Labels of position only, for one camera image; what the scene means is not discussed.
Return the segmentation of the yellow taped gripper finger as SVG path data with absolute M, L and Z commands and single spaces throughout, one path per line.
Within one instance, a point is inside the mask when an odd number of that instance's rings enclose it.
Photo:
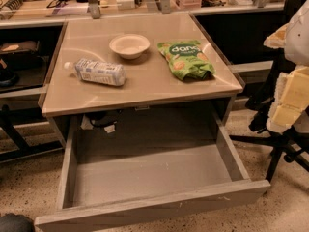
M 281 72 L 276 82 L 267 129 L 282 133 L 289 129 L 309 106 L 309 67 L 297 66 L 290 73 Z

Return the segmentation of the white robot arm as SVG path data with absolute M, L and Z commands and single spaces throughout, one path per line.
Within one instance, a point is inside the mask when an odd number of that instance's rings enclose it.
M 264 46 L 283 48 L 285 58 L 296 64 L 289 74 L 279 74 L 268 113 L 267 129 L 282 133 L 309 106 L 309 0 L 287 24 L 265 39 Z

